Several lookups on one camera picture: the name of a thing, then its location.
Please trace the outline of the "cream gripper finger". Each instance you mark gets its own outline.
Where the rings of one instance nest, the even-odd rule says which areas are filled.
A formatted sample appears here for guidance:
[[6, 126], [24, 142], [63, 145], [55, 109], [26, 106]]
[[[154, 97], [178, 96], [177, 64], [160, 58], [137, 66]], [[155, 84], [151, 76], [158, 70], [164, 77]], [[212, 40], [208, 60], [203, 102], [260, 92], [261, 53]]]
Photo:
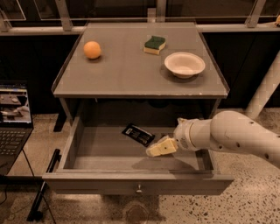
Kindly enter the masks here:
[[157, 157], [161, 155], [160, 149], [157, 146], [151, 146], [146, 149], [148, 157]]

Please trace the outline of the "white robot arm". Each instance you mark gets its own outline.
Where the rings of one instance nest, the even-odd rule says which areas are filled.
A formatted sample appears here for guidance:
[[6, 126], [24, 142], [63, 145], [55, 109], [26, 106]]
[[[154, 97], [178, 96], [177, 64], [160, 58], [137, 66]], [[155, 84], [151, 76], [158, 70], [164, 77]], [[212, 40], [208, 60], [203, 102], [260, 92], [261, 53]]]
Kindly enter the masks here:
[[173, 136], [162, 137], [146, 154], [157, 157], [177, 149], [245, 153], [280, 168], [280, 136], [255, 122], [278, 84], [279, 58], [275, 58], [243, 114], [226, 110], [206, 120], [179, 118]]

